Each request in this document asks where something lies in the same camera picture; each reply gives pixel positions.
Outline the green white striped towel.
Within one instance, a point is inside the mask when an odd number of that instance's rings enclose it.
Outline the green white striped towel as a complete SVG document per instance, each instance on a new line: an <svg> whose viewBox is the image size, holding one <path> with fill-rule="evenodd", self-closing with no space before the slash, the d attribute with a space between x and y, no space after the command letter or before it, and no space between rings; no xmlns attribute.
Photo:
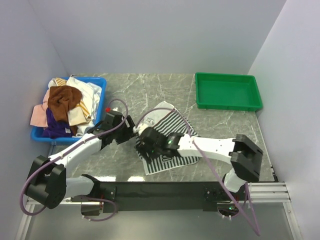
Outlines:
<svg viewBox="0 0 320 240"><path fill-rule="evenodd" d="M174 105L162 101L155 106L154 111L147 113L138 125L153 127L159 133L168 136L171 133L191 134L198 136L189 121L174 107ZM155 159L147 162L140 154L137 154L143 163L144 172L146 175L152 175L164 172L170 169L189 166L198 163L199 157L167 157L158 156Z"/></svg>

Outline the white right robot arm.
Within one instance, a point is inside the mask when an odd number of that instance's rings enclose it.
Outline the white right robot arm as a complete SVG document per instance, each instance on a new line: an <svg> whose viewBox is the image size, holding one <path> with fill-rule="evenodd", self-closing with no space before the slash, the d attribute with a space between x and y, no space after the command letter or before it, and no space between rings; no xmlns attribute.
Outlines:
<svg viewBox="0 0 320 240"><path fill-rule="evenodd" d="M257 183L260 180L263 150L244 134L225 139L177 132L166 136L146 124L134 127L133 133L139 140L136 150L148 162L158 157L203 157L231 165L220 187L220 194L226 200L236 196L246 182Z"/></svg>

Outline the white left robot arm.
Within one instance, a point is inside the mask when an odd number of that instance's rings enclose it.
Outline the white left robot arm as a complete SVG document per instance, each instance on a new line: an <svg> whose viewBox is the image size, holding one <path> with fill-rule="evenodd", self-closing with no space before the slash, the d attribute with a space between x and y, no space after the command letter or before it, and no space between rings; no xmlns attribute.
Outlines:
<svg viewBox="0 0 320 240"><path fill-rule="evenodd" d="M54 209L65 198L84 196L95 201L103 193L101 182L89 174L70 177L82 161L112 142L121 144L134 137L134 121L129 115L112 110L83 137L50 157L38 156L32 163L21 196L28 196L48 209Z"/></svg>

